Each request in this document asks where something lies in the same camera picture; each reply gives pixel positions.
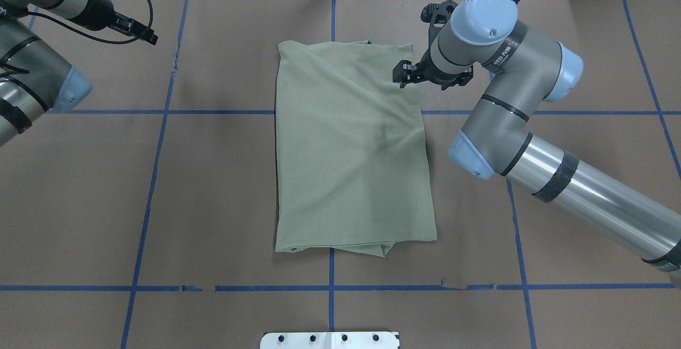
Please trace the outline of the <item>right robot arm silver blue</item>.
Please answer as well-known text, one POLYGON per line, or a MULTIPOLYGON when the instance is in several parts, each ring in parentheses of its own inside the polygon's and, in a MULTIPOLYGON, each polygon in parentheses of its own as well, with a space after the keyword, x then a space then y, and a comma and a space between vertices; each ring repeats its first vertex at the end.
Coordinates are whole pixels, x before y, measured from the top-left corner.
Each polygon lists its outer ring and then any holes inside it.
POLYGON ((562 42, 521 21, 519 0, 447 0, 423 7, 429 24, 421 60, 399 61, 393 81, 464 86, 479 64, 491 82, 448 155, 480 179, 506 177, 542 203, 585 220, 679 287, 679 214, 528 131, 543 102, 564 99, 584 64, 562 42))

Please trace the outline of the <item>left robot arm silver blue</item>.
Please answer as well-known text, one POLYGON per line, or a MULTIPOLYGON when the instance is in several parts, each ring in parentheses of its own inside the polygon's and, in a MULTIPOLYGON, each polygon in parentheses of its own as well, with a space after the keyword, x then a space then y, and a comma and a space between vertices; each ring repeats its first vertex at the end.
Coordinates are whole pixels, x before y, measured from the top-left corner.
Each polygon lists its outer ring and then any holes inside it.
POLYGON ((106 28, 127 36, 126 44, 156 44, 153 18, 146 24, 114 9, 111 0, 1 0, 1 143, 23 134, 48 111, 71 111, 92 91, 92 83, 20 19, 30 6, 76 34, 106 28))

